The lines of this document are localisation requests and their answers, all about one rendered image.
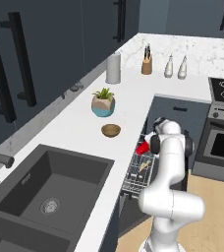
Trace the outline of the dark wide cupboard door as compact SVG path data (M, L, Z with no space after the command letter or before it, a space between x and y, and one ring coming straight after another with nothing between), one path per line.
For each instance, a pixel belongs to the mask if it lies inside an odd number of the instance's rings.
M19 12L36 96L29 107L10 29L0 27L0 54L17 119L0 115L0 145L84 76L80 0L0 0L0 22Z

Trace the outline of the wooden bowl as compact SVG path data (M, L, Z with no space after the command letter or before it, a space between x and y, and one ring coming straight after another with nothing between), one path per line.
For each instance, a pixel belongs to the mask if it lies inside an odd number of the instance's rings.
M119 135L121 127L117 124L105 124L101 127L101 132L104 136L113 138Z

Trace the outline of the dark grey sink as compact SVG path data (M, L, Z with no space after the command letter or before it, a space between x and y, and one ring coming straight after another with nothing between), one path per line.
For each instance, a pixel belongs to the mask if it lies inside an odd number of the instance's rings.
M36 147L0 182L0 252L74 252L113 164Z

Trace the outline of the beige utensil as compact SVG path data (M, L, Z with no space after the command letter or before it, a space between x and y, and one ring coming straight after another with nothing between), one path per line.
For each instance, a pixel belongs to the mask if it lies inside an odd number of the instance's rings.
M148 160L147 162L143 162L141 165L140 165L140 169L139 169L139 172L142 172L146 167L148 167L148 165L151 163L150 160Z

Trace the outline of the dark narrow cupboard door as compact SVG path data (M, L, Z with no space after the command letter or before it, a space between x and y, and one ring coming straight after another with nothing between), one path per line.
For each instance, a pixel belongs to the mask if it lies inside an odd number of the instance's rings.
M89 73L139 31L140 0L126 0L125 39L118 42L117 0L82 0L84 71Z

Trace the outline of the potted green plant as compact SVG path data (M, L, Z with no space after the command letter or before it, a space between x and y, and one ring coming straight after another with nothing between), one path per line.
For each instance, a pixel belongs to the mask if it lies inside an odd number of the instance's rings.
M114 112L115 98L110 89L103 88L93 94L91 110L98 117L108 117Z

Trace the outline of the grey-blue wall cupboards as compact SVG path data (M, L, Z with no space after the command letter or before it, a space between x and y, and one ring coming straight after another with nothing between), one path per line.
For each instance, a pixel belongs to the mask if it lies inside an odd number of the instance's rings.
M140 0L139 32L224 37L224 0Z

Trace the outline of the dark grey drawer front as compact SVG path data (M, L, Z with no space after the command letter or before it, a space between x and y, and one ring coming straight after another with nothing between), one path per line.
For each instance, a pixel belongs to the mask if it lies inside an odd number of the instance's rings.
M173 110L174 106L186 107L188 111ZM148 112L146 133L153 130L153 123L158 117L176 121L183 131L187 130L189 132L195 143L195 150L189 157L189 169L192 169L208 109L208 103L156 96Z

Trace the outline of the wooden knife block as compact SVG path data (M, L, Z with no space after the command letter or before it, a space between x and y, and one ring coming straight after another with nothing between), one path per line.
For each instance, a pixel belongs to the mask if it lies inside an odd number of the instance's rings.
M141 73L143 75L150 75L152 73L152 55L149 44L144 49L144 56L141 64Z

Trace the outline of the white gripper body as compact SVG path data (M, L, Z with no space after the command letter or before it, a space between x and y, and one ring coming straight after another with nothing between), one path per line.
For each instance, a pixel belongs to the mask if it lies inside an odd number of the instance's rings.
M146 135L146 136L144 137L145 141L149 143L149 141L150 141L150 139L151 139L151 137L152 137L153 135L156 135L156 133L155 133L155 132L150 132L148 135Z

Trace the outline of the silver stove with oven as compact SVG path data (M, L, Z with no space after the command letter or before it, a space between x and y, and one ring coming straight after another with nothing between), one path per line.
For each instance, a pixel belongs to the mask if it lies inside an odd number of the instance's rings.
M192 174L224 182L224 79L210 78L212 104L198 144Z

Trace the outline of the red cup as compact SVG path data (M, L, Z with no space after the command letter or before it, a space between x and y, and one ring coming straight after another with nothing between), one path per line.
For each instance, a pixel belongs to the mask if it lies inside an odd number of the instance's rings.
M144 141L136 149L136 153L138 155L143 155L143 154L147 153L148 151L149 151L149 143L147 141Z

